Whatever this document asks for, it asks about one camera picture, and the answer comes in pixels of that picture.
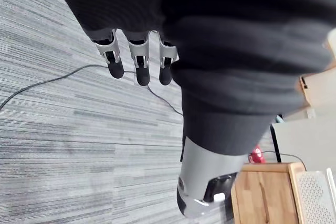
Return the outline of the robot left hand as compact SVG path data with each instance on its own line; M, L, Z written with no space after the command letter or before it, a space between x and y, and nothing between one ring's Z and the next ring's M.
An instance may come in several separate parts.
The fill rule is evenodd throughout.
M178 60L183 149L176 199L197 218L230 195L248 154L278 114L303 105L299 78L331 63L325 46L335 0L65 0L110 72L121 77L115 30L132 44L139 84L146 85L150 31Z

